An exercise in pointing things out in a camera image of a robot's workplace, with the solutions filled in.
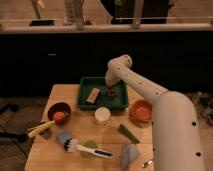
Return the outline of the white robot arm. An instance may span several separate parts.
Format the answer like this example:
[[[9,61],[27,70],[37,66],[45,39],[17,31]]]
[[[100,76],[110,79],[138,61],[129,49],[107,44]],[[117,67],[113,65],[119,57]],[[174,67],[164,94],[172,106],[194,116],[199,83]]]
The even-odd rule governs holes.
[[[108,86],[123,80],[152,105],[154,171],[205,171],[199,124],[192,101],[133,72],[129,55],[111,59]]]

